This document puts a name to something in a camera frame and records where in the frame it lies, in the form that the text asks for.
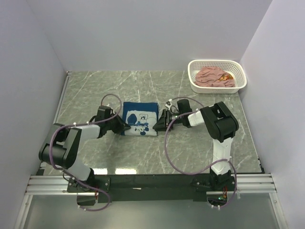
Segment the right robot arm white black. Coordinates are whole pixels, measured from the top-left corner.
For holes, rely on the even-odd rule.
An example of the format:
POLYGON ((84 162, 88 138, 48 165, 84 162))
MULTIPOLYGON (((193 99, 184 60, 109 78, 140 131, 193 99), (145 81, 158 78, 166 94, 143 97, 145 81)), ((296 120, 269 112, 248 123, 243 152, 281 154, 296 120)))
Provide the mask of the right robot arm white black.
POLYGON ((168 133, 172 130, 173 124, 182 124, 187 128, 205 125, 213 139, 213 162, 210 171, 215 175, 209 178, 209 185, 214 190, 222 189, 226 184, 223 175, 230 171, 231 145, 239 129, 237 119, 222 101, 193 111, 189 99, 180 98, 177 106, 177 111, 173 112, 172 100, 168 100, 153 129, 168 133))

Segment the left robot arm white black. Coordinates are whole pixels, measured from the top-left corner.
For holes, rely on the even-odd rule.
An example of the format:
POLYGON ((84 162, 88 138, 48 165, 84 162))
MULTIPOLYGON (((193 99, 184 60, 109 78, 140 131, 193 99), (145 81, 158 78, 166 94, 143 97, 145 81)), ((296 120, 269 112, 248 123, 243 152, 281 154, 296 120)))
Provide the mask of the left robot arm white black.
POLYGON ((89 139, 101 138, 110 130, 120 134, 131 128, 120 116, 103 123, 93 123, 112 116, 114 115, 95 115, 83 126, 65 127, 63 124, 53 124, 40 148, 39 160, 51 165, 50 150, 52 150, 53 163, 57 168, 74 175, 79 180, 78 186, 83 191, 93 190, 94 171, 78 158, 79 145, 89 139))

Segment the blue printed t-shirt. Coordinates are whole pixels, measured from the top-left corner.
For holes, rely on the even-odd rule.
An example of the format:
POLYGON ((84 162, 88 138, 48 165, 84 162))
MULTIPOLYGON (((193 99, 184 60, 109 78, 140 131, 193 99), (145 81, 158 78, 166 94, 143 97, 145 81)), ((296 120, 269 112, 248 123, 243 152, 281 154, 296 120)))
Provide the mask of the blue printed t-shirt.
POLYGON ((157 136, 153 126, 159 117, 159 106, 156 102, 136 103, 124 102, 122 120, 130 127, 121 135, 125 136, 157 136))

